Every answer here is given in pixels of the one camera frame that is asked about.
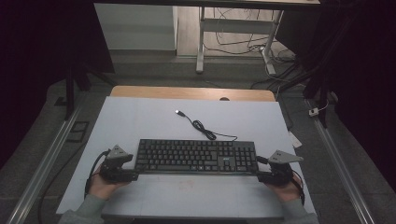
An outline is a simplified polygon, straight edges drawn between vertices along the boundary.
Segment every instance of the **white panel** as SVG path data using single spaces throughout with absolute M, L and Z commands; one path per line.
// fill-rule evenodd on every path
M 107 97 L 57 213 L 77 209 L 96 157 L 119 144 L 136 155 L 139 139 L 205 140 L 186 118 L 208 130 L 254 141 L 258 155 L 277 149 L 295 154 L 278 103 Z M 219 140 L 232 140 L 219 136 Z M 135 158 L 124 165 L 134 167 Z M 301 174 L 300 165 L 292 168 Z M 315 212 L 305 188 L 305 209 Z M 255 176 L 141 175 L 116 191 L 105 214 L 134 217 L 281 217 L 274 193 Z
M 94 5 L 109 49 L 176 49 L 173 7 Z

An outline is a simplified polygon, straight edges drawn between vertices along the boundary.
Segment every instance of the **person's right hand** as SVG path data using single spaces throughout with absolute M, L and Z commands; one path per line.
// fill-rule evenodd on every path
M 294 175 L 293 178 L 301 186 L 301 184 L 302 184 L 301 179 L 297 175 Z M 297 187 L 291 181 L 284 186 L 275 186 L 275 185 L 270 185 L 270 184 L 265 184 L 265 185 L 276 194 L 277 198 L 282 203 L 300 198 L 300 191 L 297 189 Z
M 89 191 L 91 195 L 94 195 L 98 198 L 108 200 L 116 189 L 128 185 L 130 183 L 130 182 L 110 183 L 104 180 L 99 175 L 99 171 L 100 171 L 100 166 L 92 176 L 92 181 Z

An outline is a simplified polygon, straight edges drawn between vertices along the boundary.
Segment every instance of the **white table surface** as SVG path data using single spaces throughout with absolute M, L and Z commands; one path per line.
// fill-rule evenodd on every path
M 119 145 L 136 155 L 139 139 L 206 140 L 186 118 L 200 120 L 216 133 L 253 141 L 257 155 L 276 150 L 294 153 L 285 120 L 276 102 L 236 102 L 107 97 L 57 213 L 83 202 L 85 181 L 98 155 Z M 218 140 L 232 140 L 218 136 Z M 134 159 L 123 168 L 133 168 Z M 300 165 L 291 164 L 303 178 Z M 262 165 L 268 171 L 269 166 Z M 307 187 L 305 209 L 315 212 Z M 103 214 L 124 217 L 282 217 L 275 194 L 255 176 L 140 175 L 118 189 Z

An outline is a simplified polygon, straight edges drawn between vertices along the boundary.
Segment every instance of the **black curtain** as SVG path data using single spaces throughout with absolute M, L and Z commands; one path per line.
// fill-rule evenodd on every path
M 332 59 L 331 75 L 336 113 L 394 190 L 395 22 L 394 2 L 366 1 Z
M 46 102 L 48 87 L 71 66 L 114 72 L 93 4 L 0 3 L 2 156 L 7 161 Z

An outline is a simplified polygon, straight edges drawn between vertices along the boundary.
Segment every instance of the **gray sleeve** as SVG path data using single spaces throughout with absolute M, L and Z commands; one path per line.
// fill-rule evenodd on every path
M 317 215 L 307 213 L 301 199 L 282 203 L 284 224 L 319 224 Z
M 101 214 L 105 204 L 106 200 L 88 194 L 77 211 L 68 210 L 62 215 L 59 224 L 103 224 Z

